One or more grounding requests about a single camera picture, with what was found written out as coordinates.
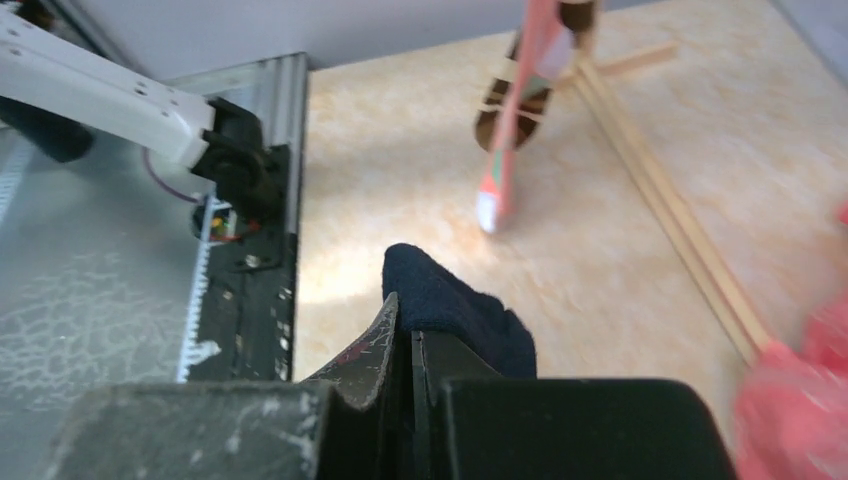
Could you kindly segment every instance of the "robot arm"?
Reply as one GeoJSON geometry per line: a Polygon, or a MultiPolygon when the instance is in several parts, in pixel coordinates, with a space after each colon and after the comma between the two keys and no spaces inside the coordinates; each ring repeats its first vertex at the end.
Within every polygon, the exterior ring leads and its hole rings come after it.
{"type": "Polygon", "coordinates": [[[282,207],[255,115],[143,77],[6,10],[0,97],[147,147],[215,181],[218,196],[246,218],[271,218],[282,207]]]}

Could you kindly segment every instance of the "gray surface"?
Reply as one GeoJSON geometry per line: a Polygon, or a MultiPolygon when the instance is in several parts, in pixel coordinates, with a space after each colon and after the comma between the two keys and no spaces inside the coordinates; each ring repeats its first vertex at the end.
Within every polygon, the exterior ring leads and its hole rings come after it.
{"type": "Polygon", "coordinates": [[[332,400],[330,382],[103,389],[74,406],[39,478],[313,479],[332,400]]]}
{"type": "MultiPolygon", "coordinates": [[[[298,52],[308,53],[313,67],[332,67],[512,30],[521,23],[524,5],[524,0],[62,1],[88,12],[154,78],[298,52]]],[[[605,4],[617,9],[651,1],[605,4]]]]}
{"type": "Polygon", "coordinates": [[[189,208],[108,136],[36,156],[0,228],[0,470],[25,478],[85,390],[174,378],[197,242],[189,208]]]}
{"type": "Polygon", "coordinates": [[[772,1],[831,72],[848,86],[848,2],[772,1]]]}

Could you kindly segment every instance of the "marble countertop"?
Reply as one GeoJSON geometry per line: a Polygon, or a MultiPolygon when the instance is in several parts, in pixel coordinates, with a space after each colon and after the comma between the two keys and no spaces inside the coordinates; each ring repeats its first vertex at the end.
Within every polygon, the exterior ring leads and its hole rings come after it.
{"type": "MultiPolygon", "coordinates": [[[[767,0],[671,0],[602,18],[600,58],[674,39],[679,58],[611,80],[767,323],[848,286],[848,96],[767,0]]],[[[531,329],[541,376],[691,384],[730,431],[741,358],[621,161],[562,91],[519,153],[518,216],[474,219],[472,125],[510,34],[313,75],[295,376],[381,304],[384,250],[424,248],[531,329]]]]}

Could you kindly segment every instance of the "white wall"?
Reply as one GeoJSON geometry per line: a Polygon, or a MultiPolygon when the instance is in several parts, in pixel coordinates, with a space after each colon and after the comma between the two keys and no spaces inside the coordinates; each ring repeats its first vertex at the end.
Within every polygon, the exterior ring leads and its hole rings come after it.
{"type": "MultiPolygon", "coordinates": [[[[158,79],[305,51],[326,68],[503,32],[524,0],[67,0],[158,79]]],[[[608,9],[651,0],[606,0],[608,9]]]]}

